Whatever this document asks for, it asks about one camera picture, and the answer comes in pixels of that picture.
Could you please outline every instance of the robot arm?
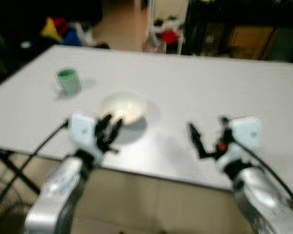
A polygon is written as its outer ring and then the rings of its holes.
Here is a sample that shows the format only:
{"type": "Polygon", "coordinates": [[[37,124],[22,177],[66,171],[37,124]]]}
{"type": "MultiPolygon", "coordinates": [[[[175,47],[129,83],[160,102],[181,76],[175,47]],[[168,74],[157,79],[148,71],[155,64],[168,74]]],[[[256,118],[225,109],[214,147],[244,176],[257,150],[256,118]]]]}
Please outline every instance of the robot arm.
{"type": "Polygon", "coordinates": [[[219,170],[227,174],[238,207],[256,233],[293,234],[293,205],[249,155],[250,151],[259,148],[259,121],[254,118],[223,119],[223,124],[223,135],[214,153],[206,153],[201,135],[193,124],[189,124],[199,158],[212,157],[219,170]]]}
{"type": "Polygon", "coordinates": [[[41,193],[25,220],[25,234],[69,234],[75,208],[91,171],[99,167],[122,126],[111,126],[111,116],[101,121],[73,115],[70,137],[79,150],[69,155],[48,176],[41,193]]]}

